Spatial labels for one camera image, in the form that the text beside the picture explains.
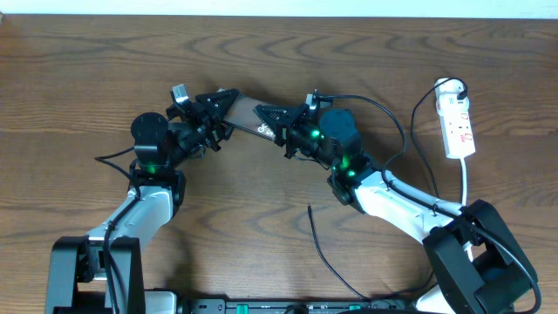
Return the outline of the white power strip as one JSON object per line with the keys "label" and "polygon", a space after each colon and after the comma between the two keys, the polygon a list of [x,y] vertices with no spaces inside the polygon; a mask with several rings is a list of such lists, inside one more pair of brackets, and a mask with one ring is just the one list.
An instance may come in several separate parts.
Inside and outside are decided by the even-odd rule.
{"label": "white power strip", "polygon": [[439,116],[446,157],[465,159],[475,153],[469,112]]}

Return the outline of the white usb charger adapter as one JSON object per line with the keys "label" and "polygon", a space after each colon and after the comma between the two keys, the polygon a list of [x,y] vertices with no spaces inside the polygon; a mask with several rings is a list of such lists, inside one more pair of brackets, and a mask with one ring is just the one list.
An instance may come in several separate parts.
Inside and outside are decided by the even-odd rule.
{"label": "white usb charger adapter", "polygon": [[439,116],[467,112],[469,109],[466,85],[458,79],[439,78],[435,82],[435,94]]}

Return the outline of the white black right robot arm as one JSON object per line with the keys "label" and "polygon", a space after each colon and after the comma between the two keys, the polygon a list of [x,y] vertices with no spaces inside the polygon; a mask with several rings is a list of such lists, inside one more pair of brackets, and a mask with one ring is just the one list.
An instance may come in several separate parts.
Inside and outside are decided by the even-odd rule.
{"label": "white black right robot arm", "polygon": [[437,283],[415,301],[416,310],[505,313],[527,292],[541,293],[533,266],[491,204],[444,201],[381,170],[364,152],[350,111],[258,105],[255,114],[287,157],[301,153],[330,168],[328,183],[343,205],[423,245]]}

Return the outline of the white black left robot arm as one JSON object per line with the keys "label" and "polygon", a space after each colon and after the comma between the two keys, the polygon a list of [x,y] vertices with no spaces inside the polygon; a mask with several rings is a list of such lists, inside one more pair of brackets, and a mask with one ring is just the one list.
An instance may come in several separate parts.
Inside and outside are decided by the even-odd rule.
{"label": "white black left robot arm", "polygon": [[122,204],[82,236],[62,236],[51,249],[44,310],[47,313],[182,313],[171,290],[148,290],[141,253],[170,222],[183,200],[179,165],[220,150],[233,128],[225,117],[239,98],[221,89],[190,99],[184,85],[171,91],[164,114],[142,113],[131,125],[136,157],[121,173],[128,180]]}

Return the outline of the Galaxy S25 Ultra smartphone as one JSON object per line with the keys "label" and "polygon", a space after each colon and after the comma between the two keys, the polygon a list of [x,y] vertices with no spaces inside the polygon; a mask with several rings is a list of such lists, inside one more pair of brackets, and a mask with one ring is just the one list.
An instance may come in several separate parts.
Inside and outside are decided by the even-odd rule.
{"label": "Galaxy S25 Ultra smartphone", "polygon": [[265,140],[274,141],[274,133],[255,114],[254,109],[258,105],[272,106],[271,104],[240,94],[228,110],[223,123]]}

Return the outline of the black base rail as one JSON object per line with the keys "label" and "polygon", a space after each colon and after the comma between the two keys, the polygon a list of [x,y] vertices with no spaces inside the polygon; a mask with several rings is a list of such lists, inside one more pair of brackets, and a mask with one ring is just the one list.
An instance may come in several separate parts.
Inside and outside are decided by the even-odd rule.
{"label": "black base rail", "polygon": [[416,313],[401,300],[362,301],[226,301],[194,299],[182,310],[187,314],[335,314],[335,313]]}

